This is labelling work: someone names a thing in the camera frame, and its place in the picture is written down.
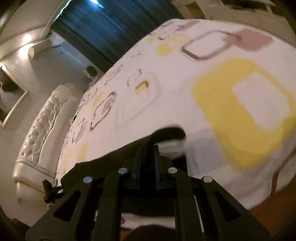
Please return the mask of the black pants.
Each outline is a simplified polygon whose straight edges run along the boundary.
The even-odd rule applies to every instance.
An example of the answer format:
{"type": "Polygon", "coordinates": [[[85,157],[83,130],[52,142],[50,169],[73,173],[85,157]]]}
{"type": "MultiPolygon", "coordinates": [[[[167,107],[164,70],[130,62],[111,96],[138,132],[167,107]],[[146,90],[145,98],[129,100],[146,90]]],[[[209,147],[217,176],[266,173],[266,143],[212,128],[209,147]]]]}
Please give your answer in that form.
{"type": "Polygon", "coordinates": [[[157,143],[183,140],[186,134],[182,128],[162,128],[151,135],[114,150],[92,161],[78,163],[61,179],[61,184],[53,187],[43,181],[46,204],[55,203],[69,192],[83,178],[94,179],[91,197],[95,204],[100,203],[107,175],[125,167],[132,174],[133,186],[124,186],[127,199],[123,202],[124,213],[140,216],[172,216],[174,203],[164,192],[157,189],[156,161],[154,146],[157,143]]]}

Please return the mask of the white tufted headboard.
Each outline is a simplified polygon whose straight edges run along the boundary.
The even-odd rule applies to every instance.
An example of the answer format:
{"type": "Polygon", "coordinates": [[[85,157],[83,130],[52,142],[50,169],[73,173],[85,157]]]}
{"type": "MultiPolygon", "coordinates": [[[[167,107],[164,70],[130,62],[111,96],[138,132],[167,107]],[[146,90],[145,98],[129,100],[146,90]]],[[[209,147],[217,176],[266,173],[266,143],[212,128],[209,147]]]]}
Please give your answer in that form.
{"type": "Polygon", "coordinates": [[[60,152],[83,91],[59,85],[46,100],[21,145],[12,174],[18,203],[42,202],[43,181],[55,183],[60,152]]]}

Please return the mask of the white patterned bed cover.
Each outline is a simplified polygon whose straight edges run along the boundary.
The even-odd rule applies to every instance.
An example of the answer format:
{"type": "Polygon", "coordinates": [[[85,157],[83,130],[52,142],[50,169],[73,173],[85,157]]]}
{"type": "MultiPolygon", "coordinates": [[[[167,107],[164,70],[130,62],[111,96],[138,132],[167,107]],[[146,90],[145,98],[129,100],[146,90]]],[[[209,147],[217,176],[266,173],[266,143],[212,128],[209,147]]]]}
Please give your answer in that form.
{"type": "Polygon", "coordinates": [[[83,95],[61,150],[56,182],[167,126],[186,140],[189,175],[209,175],[270,231],[295,217],[295,47],[256,28],[167,21],[83,95]]]}

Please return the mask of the round black speaker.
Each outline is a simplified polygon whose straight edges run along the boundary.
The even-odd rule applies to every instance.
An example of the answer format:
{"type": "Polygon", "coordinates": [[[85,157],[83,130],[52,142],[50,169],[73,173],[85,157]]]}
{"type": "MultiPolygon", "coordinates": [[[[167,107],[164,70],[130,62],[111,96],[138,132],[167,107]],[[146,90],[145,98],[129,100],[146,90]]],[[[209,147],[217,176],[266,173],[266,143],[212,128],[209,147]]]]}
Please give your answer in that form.
{"type": "Polygon", "coordinates": [[[85,69],[85,73],[88,77],[96,77],[98,72],[95,67],[88,65],[85,69]]]}

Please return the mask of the white air conditioner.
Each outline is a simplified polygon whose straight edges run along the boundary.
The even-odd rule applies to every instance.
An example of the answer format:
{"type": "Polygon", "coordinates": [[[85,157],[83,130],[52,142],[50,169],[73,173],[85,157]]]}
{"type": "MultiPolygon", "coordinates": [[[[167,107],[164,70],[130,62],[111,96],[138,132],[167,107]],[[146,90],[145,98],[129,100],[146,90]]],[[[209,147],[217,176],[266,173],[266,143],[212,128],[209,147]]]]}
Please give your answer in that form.
{"type": "Polygon", "coordinates": [[[28,50],[28,57],[32,60],[37,54],[48,50],[52,47],[52,41],[50,39],[44,39],[34,45],[32,45],[28,50]]]}

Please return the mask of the dark blue curtain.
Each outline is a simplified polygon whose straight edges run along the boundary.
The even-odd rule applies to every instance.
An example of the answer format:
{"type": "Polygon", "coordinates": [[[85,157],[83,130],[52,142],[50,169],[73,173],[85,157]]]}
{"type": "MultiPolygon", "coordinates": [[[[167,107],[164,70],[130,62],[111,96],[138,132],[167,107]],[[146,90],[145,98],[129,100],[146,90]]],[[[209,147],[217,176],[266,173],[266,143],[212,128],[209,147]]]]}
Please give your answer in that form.
{"type": "Polygon", "coordinates": [[[181,18],[171,1],[70,1],[52,30],[106,72],[155,28],[181,18]]]}

